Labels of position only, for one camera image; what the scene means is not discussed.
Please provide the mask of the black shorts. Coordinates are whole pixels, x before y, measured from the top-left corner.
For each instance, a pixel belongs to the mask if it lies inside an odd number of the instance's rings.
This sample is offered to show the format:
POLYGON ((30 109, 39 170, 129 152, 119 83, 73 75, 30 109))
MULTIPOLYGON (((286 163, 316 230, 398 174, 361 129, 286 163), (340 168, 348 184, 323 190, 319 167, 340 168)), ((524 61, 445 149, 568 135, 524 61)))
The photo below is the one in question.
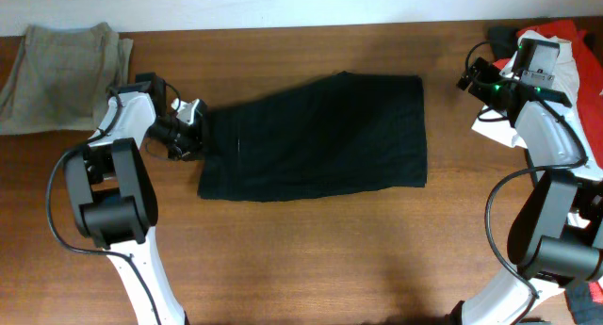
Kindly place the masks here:
POLYGON ((206 120, 202 199, 283 202, 427 183, 417 75, 338 73, 206 120))

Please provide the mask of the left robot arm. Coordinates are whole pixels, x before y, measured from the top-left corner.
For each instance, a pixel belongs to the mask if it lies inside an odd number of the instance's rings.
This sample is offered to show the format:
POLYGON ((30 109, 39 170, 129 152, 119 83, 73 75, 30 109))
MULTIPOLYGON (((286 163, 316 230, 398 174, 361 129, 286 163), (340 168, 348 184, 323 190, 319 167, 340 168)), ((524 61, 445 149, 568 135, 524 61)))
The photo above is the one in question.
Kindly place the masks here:
POLYGON ((156 244, 158 204, 140 150, 147 138, 170 161, 203 156, 206 103, 168 101, 172 88, 155 73, 107 91, 108 108, 94 134, 67 151, 56 167, 64 178, 79 234, 93 242, 86 254, 107 258, 120 276, 140 324, 186 324, 156 244))

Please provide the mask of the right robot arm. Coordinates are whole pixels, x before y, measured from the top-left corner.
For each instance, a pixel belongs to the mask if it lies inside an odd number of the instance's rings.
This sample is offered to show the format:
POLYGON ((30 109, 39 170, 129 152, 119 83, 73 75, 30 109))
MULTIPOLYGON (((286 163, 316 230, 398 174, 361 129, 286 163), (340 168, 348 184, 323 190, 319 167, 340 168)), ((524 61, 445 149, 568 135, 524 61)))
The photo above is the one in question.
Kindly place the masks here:
POLYGON ((502 265, 475 297, 460 301, 449 324, 518 324, 543 301, 602 276, 602 169, 579 117, 578 99, 554 85, 562 46, 522 37, 507 71, 467 61, 457 86, 496 112, 525 142, 527 168, 501 179, 484 211, 485 233, 502 265), (492 235, 498 191, 528 174, 534 188, 511 226, 507 252, 492 235))

